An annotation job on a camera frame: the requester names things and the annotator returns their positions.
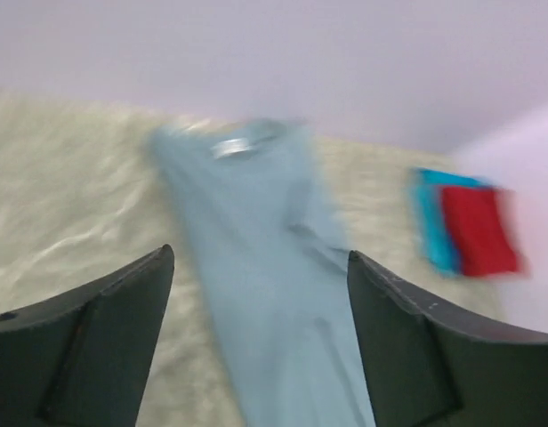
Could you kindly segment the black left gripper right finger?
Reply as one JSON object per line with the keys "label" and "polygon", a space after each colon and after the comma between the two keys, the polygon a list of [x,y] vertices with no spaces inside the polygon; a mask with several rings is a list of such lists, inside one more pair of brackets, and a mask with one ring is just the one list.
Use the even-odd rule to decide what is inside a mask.
{"label": "black left gripper right finger", "polygon": [[348,289],[379,426],[548,427],[548,334],[464,309],[358,251]]}

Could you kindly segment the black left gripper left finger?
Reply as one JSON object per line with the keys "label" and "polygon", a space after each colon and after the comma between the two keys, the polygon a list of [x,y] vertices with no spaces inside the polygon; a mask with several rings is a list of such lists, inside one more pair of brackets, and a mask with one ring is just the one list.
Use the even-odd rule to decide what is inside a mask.
{"label": "black left gripper left finger", "polygon": [[173,282],[169,245],[0,314],[0,426],[134,426]]}

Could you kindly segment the grey blue t shirt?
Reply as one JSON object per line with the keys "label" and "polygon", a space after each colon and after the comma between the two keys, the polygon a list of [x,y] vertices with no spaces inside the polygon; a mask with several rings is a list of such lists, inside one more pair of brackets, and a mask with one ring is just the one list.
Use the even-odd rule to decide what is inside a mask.
{"label": "grey blue t shirt", "polygon": [[169,125],[150,147],[249,426],[371,426],[347,288],[349,246],[307,129]]}

